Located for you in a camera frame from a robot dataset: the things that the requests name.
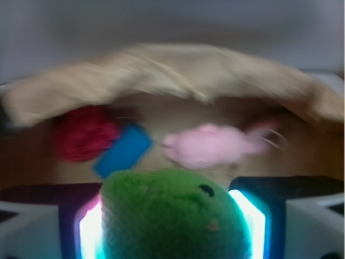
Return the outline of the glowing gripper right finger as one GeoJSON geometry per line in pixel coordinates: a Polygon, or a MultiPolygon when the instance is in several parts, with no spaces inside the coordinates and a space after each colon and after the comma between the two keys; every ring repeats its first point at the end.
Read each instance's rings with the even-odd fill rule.
{"type": "Polygon", "coordinates": [[[239,177],[252,258],[344,258],[344,183],[327,176],[239,177]]]}

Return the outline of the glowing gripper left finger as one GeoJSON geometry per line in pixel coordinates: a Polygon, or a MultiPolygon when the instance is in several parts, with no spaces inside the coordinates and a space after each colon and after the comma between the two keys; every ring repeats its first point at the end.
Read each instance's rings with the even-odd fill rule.
{"type": "Polygon", "coordinates": [[[1,258],[102,258],[100,183],[1,191],[1,258]]]}

